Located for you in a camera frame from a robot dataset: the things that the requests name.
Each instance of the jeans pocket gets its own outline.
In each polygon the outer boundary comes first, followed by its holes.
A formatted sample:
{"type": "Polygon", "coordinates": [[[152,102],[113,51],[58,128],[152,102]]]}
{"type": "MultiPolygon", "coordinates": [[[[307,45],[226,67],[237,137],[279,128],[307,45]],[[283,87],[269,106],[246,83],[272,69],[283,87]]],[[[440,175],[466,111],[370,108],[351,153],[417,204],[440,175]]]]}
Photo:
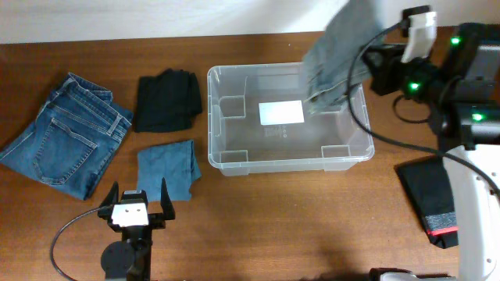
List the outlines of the jeans pocket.
{"type": "Polygon", "coordinates": [[[52,118],[35,155],[34,170],[42,183],[65,183],[87,160],[97,144],[52,118]]]}

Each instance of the green light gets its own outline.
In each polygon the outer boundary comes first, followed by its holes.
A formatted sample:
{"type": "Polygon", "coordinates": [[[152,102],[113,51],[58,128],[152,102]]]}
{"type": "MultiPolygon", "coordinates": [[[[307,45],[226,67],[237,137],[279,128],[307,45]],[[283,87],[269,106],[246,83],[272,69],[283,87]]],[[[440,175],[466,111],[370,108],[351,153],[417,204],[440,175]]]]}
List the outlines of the green light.
{"type": "Polygon", "coordinates": [[[420,84],[418,83],[410,83],[409,85],[409,88],[412,90],[412,91],[416,91],[418,90],[418,88],[420,87],[420,84]]]}
{"type": "Polygon", "coordinates": [[[460,43],[460,37],[453,37],[452,38],[452,44],[457,45],[460,43]]]}
{"type": "Polygon", "coordinates": [[[472,120],[474,121],[481,121],[482,119],[484,119],[484,115],[482,114],[479,114],[479,113],[474,113],[472,114],[472,120]]]}

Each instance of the black folded garment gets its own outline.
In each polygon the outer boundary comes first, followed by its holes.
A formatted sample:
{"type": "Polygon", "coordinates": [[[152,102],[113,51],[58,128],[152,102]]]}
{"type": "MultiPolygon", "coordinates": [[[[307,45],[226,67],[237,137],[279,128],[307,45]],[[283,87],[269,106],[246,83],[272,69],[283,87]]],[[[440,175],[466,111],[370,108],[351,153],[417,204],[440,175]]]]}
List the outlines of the black folded garment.
{"type": "Polygon", "coordinates": [[[452,188],[439,157],[396,167],[429,241],[443,249],[458,245],[452,188]]]}
{"type": "Polygon", "coordinates": [[[202,112],[194,73],[167,69],[139,79],[135,129],[140,132],[174,132],[191,128],[191,118],[202,112]]]}

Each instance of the clear plastic container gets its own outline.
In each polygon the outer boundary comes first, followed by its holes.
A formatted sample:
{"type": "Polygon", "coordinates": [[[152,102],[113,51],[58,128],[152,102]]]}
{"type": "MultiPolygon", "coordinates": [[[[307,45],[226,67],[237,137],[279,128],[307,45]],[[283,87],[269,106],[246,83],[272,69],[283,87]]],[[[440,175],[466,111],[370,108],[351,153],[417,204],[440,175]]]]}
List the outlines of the clear plastic container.
{"type": "MultiPolygon", "coordinates": [[[[301,63],[214,66],[208,92],[209,162],[225,176],[342,171],[375,153],[372,137],[356,126],[347,105],[309,114],[301,63]],[[277,109],[284,113],[280,101],[301,101],[303,122],[297,109],[290,110],[297,123],[286,123],[286,116],[273,120],[277,109]],[[260,112],[262,105],[270,105],[270,112],[260,112]]],[[[361,86],[352,102],[370,127],[361,86]]]]}

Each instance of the gray-blue garment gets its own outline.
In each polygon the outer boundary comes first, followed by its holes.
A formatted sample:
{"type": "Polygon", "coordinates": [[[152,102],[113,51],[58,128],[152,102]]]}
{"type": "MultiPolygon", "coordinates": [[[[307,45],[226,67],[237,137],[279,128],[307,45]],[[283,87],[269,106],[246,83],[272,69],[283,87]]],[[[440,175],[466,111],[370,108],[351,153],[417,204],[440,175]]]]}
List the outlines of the gray-blue garment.
{"type": "Polygon", "coordinates": [[[161,198],[162,178],[172,201],[189,201],[191,184],[202,174],[195,157],[193,140],[159,145],[137,154],[139,174],[137,190],[144,190],[148,201],[161,198]]]}
{"type": "MultiPolygon", "coordinates": [[[[377,0],[351,0],[328,23],[324,35],[304,56],[310,113],[336,111],[345,101],[349,67],[359,49],[382,31],[377,0]]],[[[352,84],[370,77],[364,63],[355,66],[352,84]]]]}
{"type": "Polygon", "coordinates": [[[131,126],[110,90],[69,73],[0,162],[78,199],[88,199],[131,126]]]}

